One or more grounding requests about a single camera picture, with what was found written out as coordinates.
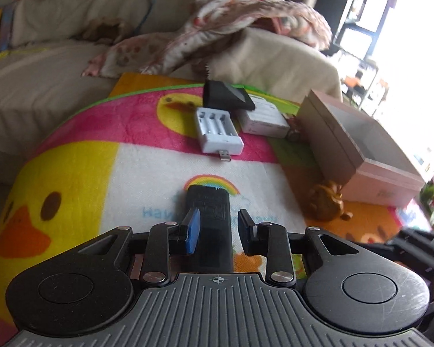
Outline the black rectangular device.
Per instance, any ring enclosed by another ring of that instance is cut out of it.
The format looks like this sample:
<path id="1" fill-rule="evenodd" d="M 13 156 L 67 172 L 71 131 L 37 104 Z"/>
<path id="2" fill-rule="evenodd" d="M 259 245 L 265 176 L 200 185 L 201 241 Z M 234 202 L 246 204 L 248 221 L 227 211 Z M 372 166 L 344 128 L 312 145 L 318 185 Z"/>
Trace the black rectangular device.
<path id="1" fill-rule="evenodd" d="M 198 208 L 201 231 L 194 254 L 180 263 L 185 273 L 232 273 L 233 246 L 229 193 L 224 189 L 192 185 L 186 192 L 186 211 Z"/>

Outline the colourful cartoon play mat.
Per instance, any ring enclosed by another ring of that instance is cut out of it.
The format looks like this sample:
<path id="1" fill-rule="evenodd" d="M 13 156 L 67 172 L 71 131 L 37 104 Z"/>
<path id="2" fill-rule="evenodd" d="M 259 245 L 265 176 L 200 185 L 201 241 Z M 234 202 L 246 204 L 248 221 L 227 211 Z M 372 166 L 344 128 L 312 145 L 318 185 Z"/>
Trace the colourful cartoon play mat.
<path id="1" fill-rule="evenodd" d="M 189 187 L 225 190 L 230 211 L 299 231 L 295 175 L 313 171 L 308 151 L 280 139 L 243 135 L 242 154 L 224 164 L 202 154 L 195 133 L 199 87 L 170 88 L 101 102 L 63 124 L 18 174 L 0 226 L 0 345 L 16 333 L 5 305 L 10 281 L 31 265 L 127 223 L 140 232 L 179 216 Z M 372 337 L 340 337 L 290 314 L 287 295 L 250 301 L 262 258 L 232 252 L 244 270 L 238 285 L 198 284 L 152 295 L 134 327 L 118 326 L 80 346 L 375 346 Z"/>

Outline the small white carton box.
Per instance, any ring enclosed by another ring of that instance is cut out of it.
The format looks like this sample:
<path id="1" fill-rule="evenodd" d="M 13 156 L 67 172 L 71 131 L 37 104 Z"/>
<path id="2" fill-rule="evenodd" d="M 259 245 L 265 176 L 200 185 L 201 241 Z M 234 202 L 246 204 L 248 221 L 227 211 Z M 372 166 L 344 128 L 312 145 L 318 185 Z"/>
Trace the small white carton box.
<path id="1" fill-rule="evenodd" d="M 252 94 L 249 96 L 255 104 L 255 109 L 236 112 L 242 131 L 257 136 L 284 139 L 290 126 L 282 113 L 264 98 Z"/>

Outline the brown dog figurine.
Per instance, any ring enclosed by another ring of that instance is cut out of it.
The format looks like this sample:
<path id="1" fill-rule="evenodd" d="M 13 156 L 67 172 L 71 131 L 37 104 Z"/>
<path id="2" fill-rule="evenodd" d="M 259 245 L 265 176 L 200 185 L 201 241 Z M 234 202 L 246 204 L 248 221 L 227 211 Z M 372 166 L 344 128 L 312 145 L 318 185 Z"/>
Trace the brown dog figurine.
<path id="1" fill-rule="evenodd" d="M 354 214 L 345 209 L 342 189 L 342 185 L 332 180 L 325 180 L 312 186 L 307 195 L 307 215 L 319 222 L 331 222 L 335 219 L 351 220 Z"/>

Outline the floral pink blanket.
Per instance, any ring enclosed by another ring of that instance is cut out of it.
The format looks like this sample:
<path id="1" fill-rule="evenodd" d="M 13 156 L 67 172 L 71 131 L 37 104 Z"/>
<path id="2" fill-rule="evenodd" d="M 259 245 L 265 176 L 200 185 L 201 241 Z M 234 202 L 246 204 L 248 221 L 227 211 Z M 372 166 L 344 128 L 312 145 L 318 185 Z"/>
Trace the floral pink blanket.
<path id="1" fill-rule="evenodd" d="M 89 61 L 85 77 L 118 78 L 128 71 L 168 75 L 191 59 L 205 57 L 247 27 L 294 38 L 317 49 L 330 46 L 325 18 L 302 2 L 289 0 L 197 0 L 177 32 L 127 38 Z"/>

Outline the pink cardboard box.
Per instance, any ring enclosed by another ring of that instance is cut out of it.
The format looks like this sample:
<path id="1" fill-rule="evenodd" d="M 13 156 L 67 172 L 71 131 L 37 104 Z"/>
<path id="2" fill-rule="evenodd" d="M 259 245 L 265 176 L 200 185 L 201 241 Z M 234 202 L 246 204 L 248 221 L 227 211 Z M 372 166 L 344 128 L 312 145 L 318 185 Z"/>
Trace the pink cardboard box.
<path id="1" fill-rule="evenodd" d="M 403 208 L 425 184 L 387 131 L 372 117 L 312 90 L 296 115 L 327 180 L 347 201 Z"/>

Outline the white battery charger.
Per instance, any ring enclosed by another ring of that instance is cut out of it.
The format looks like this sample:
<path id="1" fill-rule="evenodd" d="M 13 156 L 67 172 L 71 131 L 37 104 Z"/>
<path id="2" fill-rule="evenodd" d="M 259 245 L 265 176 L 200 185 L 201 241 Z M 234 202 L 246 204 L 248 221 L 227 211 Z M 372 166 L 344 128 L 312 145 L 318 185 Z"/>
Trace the white battery charger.
<path id="1" fill-rule="evenodd" d="M 244 142 L 228 111 L 198 107 L 194 120 L 203 154 L 219 155 L 222 160 L 231 160 L 232 156 L 242 154 Z"/>

